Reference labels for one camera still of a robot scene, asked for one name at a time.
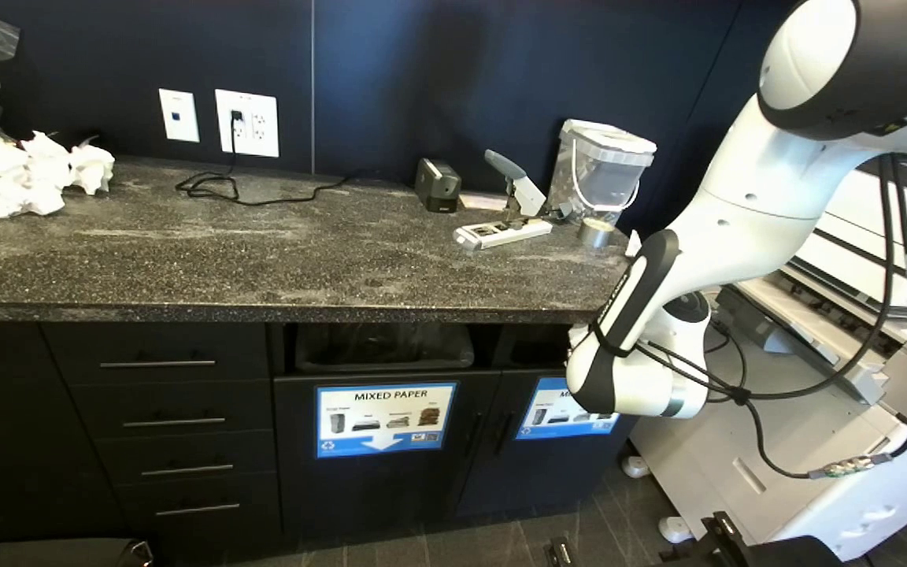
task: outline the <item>floor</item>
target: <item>floor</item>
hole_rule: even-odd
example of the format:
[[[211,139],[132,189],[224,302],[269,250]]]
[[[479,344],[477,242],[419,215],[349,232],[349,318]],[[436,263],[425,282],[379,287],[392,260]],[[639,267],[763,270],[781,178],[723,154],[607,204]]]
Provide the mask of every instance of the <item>floor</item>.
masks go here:
[[[672,511],[651,477],[612,469],[571,514],[523,517],[451,532],[411,532],[379,540],[338,540],[233,567],[548,567],[548,546],[568,536],[580,567],[661,563],[656,519]],[[907,528],[853,567],[907,567]]]

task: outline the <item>label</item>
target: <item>label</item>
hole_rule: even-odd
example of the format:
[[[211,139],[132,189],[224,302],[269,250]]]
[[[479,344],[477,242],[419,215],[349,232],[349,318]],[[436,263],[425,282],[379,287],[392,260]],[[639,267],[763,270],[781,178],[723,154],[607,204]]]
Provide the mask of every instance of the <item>label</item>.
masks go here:
[[[618,412],[586,412],[565,378],[541,378],[525,420],[519,422],[518,441],[548,438],[605,438],[613,432]]]
[[[442,450],[458,380],[320,385],[318,460]]]

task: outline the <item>crumpled paper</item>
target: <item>crumpled paper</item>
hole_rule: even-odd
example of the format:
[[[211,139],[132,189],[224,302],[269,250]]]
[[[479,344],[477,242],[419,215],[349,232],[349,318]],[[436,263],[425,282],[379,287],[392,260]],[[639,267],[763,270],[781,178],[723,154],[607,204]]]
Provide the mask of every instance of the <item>crumpled paper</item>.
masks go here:
[[[28,143],[0,135],[0,216],[23,210],[58,215],[66,186],[80,186],[85,195],[106,191],[113,176],[113,154],[95,144],[66,151],[44,132]]]

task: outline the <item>white container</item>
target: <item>white container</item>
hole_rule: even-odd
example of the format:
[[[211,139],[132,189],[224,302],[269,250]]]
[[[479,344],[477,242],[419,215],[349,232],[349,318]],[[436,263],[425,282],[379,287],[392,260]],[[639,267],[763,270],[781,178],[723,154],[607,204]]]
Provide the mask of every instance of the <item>white container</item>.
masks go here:
[[[656,143],[590,119],[568,119],[557,139],[548,202],[568,216],[613,223],[636,202]]]

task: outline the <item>drawer handle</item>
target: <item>drawer handle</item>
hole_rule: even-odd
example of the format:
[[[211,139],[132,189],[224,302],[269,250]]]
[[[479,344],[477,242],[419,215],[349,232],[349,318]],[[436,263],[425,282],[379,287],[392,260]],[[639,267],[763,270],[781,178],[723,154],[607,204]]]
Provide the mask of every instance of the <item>drawer handle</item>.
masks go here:
[[[205,471],[233,471],[233,462],[211,462],[211,466],[170,466],[170,469],[143,469],[138,475],[145,477],[161,477],[161,475],[205,475]]]
[[[228,417],[205,417],[205,420],[136,420],[120,422],[124,429],[205,429],[205,425],[228,425]]]
[[[228,505],[208,505],[208,507],[168,507],[168,511],[155,511],[155,517],[202,517],[202,514],[230,514],[240,511],[240,502],[228,502]]]
[[[215,368],[215,358],[143,358],[143,362],[100,362],[104,372],[136,368]]]

